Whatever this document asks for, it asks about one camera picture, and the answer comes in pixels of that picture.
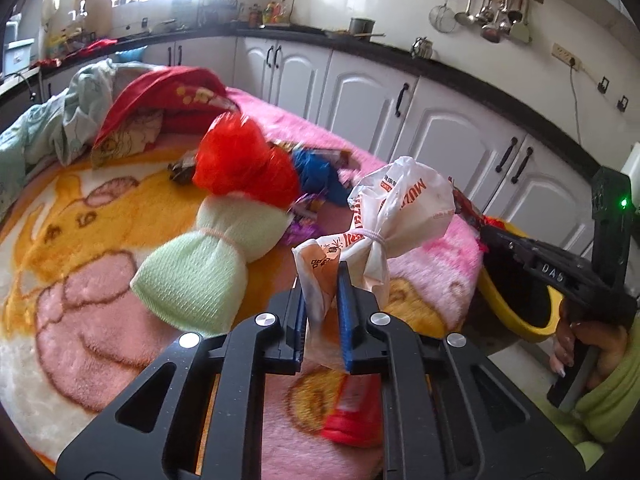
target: kettle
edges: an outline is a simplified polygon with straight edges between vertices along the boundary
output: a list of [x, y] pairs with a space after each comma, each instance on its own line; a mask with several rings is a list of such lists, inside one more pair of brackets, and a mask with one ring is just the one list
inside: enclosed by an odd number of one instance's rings
[[433, 54], [433, 41], [427, 38], [415, 38], [415, 43], [411, 46], [411, 57], [421, 57], [423, 59], [431, 59]]

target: white container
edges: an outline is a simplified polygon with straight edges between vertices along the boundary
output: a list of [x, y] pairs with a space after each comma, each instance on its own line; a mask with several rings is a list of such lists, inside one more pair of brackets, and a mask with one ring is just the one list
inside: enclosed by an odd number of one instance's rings
[[2, 72], [5, 76], [20, 72], [29, 67], [32, 44], [33, 40], [20, 40], [7, 43], [4, 50], [4, 65], [2, 66]]

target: electrical outlet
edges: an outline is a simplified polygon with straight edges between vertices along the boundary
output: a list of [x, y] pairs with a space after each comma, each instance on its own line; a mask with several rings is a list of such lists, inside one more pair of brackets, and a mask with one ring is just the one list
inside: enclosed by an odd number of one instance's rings
[[582, 62], [580, 61], [579, 57], [577, 57], [575, 54], [572, 54], [567, 49], [558, 45], [557, 43], [554, 43], [554, 46], [551, 49], [551, 55], [553, 57], [558, 58], [565, 65], [568, 65], [568, 66], [571, 66], [571, 58], [573, 57], [575, 59], [574, 70], [580, 70], [582, 67]]

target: pot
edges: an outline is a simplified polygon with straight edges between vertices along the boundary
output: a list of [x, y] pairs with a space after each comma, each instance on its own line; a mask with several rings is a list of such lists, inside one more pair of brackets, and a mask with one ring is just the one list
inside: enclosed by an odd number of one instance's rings
[[[371, 34], [373, 32], [374, 20], [368, 18], [352, 18], [349, 24], [349, 34], [355, 36], [356, 34]], [[361, 41], [369, 41], [369, 36], [361, 36]]]
[[415, 38], [415, 43], [411, 46], [411, 57], [421, 57], [423, 59], [431, 59], [433, 54], [433, 41], [427, 38]]

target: light green knit fabric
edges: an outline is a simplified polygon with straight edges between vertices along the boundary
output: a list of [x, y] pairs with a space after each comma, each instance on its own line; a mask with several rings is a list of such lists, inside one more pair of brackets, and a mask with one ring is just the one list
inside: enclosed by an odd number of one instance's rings
[[629, 332], [626, 353], [602, 384], [585, 394], [573, 413], [563, 413], [546, 399], [537, 406], [577, 447], [587, 468], [602, 455], [602, 444], [611, 443], [640, 400], [640, 320]]
[[269, 252], [289, 223], [287, 213], [262, 202], [209, 196], [198, 210], [196, 230], [150, 254], [131, 280], [131, 290], [176, 328], [205, 336], [226, 333], [244, 297], [246, 264]]

